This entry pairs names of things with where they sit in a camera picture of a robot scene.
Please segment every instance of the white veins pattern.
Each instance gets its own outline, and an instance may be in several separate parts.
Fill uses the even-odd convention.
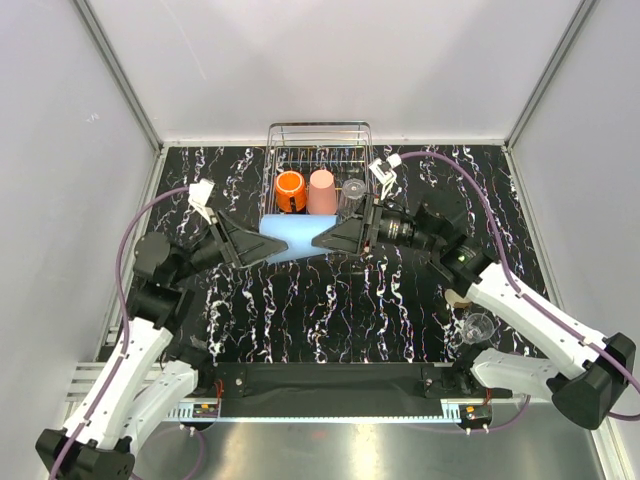
[[[305,155],[332,169],[353,149],[309,149]],[[376,155],[423,150],[445,154],[462,166],[489,198],[511,269],[544,293],[533,244],[504,155],[498,146],[376,147]],[[287,168],[286,154],[276,170]],[[262,183],[260,147],[172,147],[159,191],[209,178],[216,184],[213,206],[257,228],[271,194]],[[416,209],[435,189],[467,210],[468,234],[493,249],[488,220],[475,191],[456,172],[432,158],[411,159],[397,168],[390,200]],[[193,245],[206,225],[187,208],[186,196],[154,208],[148,230]],[[214,362],[426,362],[450,361],[461,343],[469,313],[453,310],[426,265],[423,252],[379,245],[360,257],[323,255],[248,270],[220,265],[186,283],[200,293],[199,314],[180,338],[201,347]],[[493,341],[504,351],[537,355],[521,335],[501,322]]]

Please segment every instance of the gray wall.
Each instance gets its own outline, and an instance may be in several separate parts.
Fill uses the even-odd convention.
[[[502,139],[579,0],[91,0],[164,140]]]
[[[639,2],[599,3],[514,152],[565,308],[638,344],[639,18]],[[616,411],[640,411],[631,390]],[[640,425],[621,428],[640,458]]]
[[[71,2],[3,1],[0,65],[0,476],[33,480],[153,157]]]

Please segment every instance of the light blue sponge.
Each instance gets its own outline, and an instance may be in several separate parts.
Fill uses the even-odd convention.
[[[314,247],[311,240],[328,228],[333,227],[337,215],[265,215],[260,220],[260,233],[284,240],[289,249],[267,258],[267,263],[286,262],[299,258],[324,255],[330,250]]]

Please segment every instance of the wire dish rack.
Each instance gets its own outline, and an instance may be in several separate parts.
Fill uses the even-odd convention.
[[[267,140],[260,218],[282,213],[274,194],[280,173],[300,172],[308,185],[314,171],[325,169],[334,176],[338,196],[349,178],[364,181],[367,192],[373,192],[368,168],[372,161],[371,127],[366,122],[274,123]]]

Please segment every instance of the purple cable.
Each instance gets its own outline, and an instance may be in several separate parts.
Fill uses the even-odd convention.
[[[151,440],[153,438],[163,437],[167,433],[174,432],[174,431],[175,431],[175,428],[166,428],[162,432],[151,436],[149,438],[149,440]],[[193,432],[195,433],[196,437],[198,438],[198,444],[199,444],[199,448],[200,448],[200,450],[198,452],[198,459],[196,460],[196,464],[193,466],[191,471],[182,480],[192,480],[193,478],[195,478],[196,474],[200,471],[200,468],[202,467],[202,462],[204,462],[204,455],[205,455],[204,435],[202,434],[202,432],[200,432],[199,430],[196,430],[196,429],[194,429]],[[131,474],[131,478],[133,480],[142,480],[142,478],[137,476],[135,473]]]
[[[49,480],[56,480],[56,478],[58,476],[58,472],[60,471],[60,467],[62,466],[62,463],[64,462],[65,457],[69,453],[69,450],[71,449],[71,446],[73,445],[73,442],[75,442],[77,440],[78,436],[80,435],[80,432],[82,432],[82,429],[84,428],[84,426],[91,419],[91,416],[93,415],[93,412],[95,412],[96,408],[98,408],[100,400],[102,400],[102,398],[104,397],[105,393],[107,392],[109,386],[111,386],[111,383],[113,382],[113,379],[115,378],[116,374],[118,373],[118,370],[120,369],[120,365],[122,364],[124,356],[127,354],[127,349],[129,348],[129,321],[130,321],[130,318],[129,318],[129,314],[127,313],[127,300],[125,299],[124,287],[122,286],[122,271],[121,271],[122,270],[122,257],[124,255],[124,249],[125,249],[125,247],[127,245],[127,240],[129,240],[129,237],[131,236],[131,232],[133,231],[133,229],[135,228],[135,226],[137,225],[137,223],[140,221],[140,219],[146,213],[147,210],[151,209],[157,203],[159,203],[159,202],[161,202],[161,201],[163,201],[163,200],[165,200],[165,199],[167,199],[167,198],[169,198],[169,197],[171,197],[171,196],[173,196],[173,195],[175,195],[177,193],[183,193],[183,192],[188,192],[188,191],[189,191],[189,187],[180,187],[180,188],[174,188],[173,190],[169,190],[168,192],[165,192],[165,193],[163,193],[161,195],[158,195],[156,198],[154,198],[149,203],[147,203],[144,207],[142,207],[142,209],[133,217],[133,220],[131,220],[131,223],[129,223],[129,225],[127,226],[127,229],[124,232],[124,235],[122,236],[122,240],[120,241],[120,246],[118,247],[118,253],[117,253],[117,256],[116,256],[116,292],[118,294],[118,302],[120,304],[120,311],[122,312],[122,340],[123,340],[123,342],[122,342],[122,348],[120,350],[120,354],[121,355],[116,359],[115,363],[113,364],[113,368],[109,372],[109,375],[107,376],[107,379],[105,380],[104,384],[102,385],[102,387],[98,391],[98,394],[96,395],[96,398],[93,400],[91,405],[89,405],[89,408],[87,408],[87,412],[85,413],[85,415],[83,417],[83,422],[78,424],[78,426],[73,431],[73,433],[71,434],[69,439],[63,445],[62,450],[60,450],[60,453],[56,457],[56,461],[53,463],[53,467],[51,467],[51,473],[49,474]]]
[[[516,280],[513,278],[512,274],[511,274],[511,270],[509,270],[509,263],[507,261],[507,254],[506,254],[506,252],[504,250],[504,245],[502,244],[502,237],[500,235],[500,229],[498,228],[495,216],[493,214],[493,210],[491,209],[491,205],[489,204],[489,199],[487,197],[485,197],[485,195],[482,192],[482,189],[480,188],[480,186],[476,183],[476,181],[473,179],[473,177],[471,175],[469,175],[460,165],[458,165],[456,162],[454,162],[453,160],[451,160],[448,157],[445,157],[444,155],[442,155],[440,153],[436,153],[436,152],[408,152],[408,153],[403,153],[402,155],[400,155],[400,158],[402,158],[403,160],[408,159],[408,158],[415,158],[415,157],[432,157],[432,158],[436,158],[438,160],[442,160],[443,162],[448,164],[451,168],[453,168],[456,172],[458,172],[460,175],[462,175],[462,177],[467,182],[469,182],[471,187],[476,191],[476,193],[478,194],[478,198],[482,202],[482,206],[484,207],[484,210],[487,213],[487,218],[489,219],[489,225],[491,227],[491,233],[493,234],[493,237],[495,239],[496,248],[498,249],[498,255],[500,257],[500,263],[502,264],[502,269],[504,270],[504,275],[507,278],[507,281],[509,282],[509,284],[516,291],[516,293],[520,294],[522,292],[522,289],[520,288],[520,286],[518,285]],[[574,337],[574,338],[578,339],[579,341],[585,343],[592,350],[597,352],[598,355],[600,355],[607,362],[609,362],[611,365],[613,365],[614,368],[616,370],[618,370],[618,372],[620,372],[620,374],[622,374],[622,376],[631,385],[633,385],[633,387],[637,390],[637,392],[640,393],[640,381],[638,381],[629,370],[627,370],[620,362],[618,362],[615,358],[613,358],[608,352],[604,351],[602,348],[598,347],[597,345],[594,345],[594,344],[590,343],[589,339],[583,337],[579,332],[577,332],[576,330],[571,328],[569,325],[564,323],[562,320],[560,320],[558,317],[556,317],[552,312],[547,310],[544,306],[540,305],[538,302],[536,302],[533,298],[531,298],[526,293],[522,294],[522,298],[524,298],[527,301],[527,303],[529,303],[532,307],[534,307],[536,310],[538,310],[540,313],[542,313],[545,317],[547,317],[549,320],[551,320],[557,326],[562,328],[569,335],[571,335],[572,337]],[[609,416],[611,418],[615,418],[616,420],[624,420],[624,421],[629,421],[629,422],[637,422],[637,421],[640,420],[640,414],[637,414],[637,415],[621,415],[619,413],[610,412]]]

